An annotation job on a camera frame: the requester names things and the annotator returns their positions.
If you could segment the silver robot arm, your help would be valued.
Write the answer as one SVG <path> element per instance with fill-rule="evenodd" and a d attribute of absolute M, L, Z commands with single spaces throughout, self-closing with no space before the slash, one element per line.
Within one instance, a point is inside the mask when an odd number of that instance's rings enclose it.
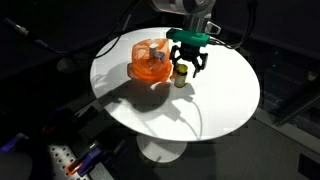
<path fill-rule="evenodd" d="M 184 16 L 182 29 L 171 28 L 166 32 L 166 38 L 181 45 L 174 45 L 170 59 L 174 68 L 180 59 L 194 65 L 193 77 L 206 67 L 208 54 L 201 53 L 200 48 L 209 43 L 212 35 L 218 35 L 221 28 L 214 24 L 211 12 L 216 0 L 150 0 L 155 11 L 179 14 Z"/>

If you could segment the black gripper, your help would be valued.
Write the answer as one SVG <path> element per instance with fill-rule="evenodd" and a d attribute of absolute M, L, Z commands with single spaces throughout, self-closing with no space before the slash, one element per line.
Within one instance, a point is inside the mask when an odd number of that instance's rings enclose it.
<path fill-rule="evenodd" d="M 169 59 L 172 62 L 173 65 L 173 71 L 176 69 L 176 64 L 179 59 L 183 59 L 188 62 L 192 62 L 195 70 L 193 73 L 193 78 L 196 77 L 196 75 L 206 68 L 206 63 L 208 59 L 208 53 L 201 53 L 200 48 L 198 46 L 189 45 L 186 43 L 182 43 L 180 47 L 178 46 L 172 46 Z"/>

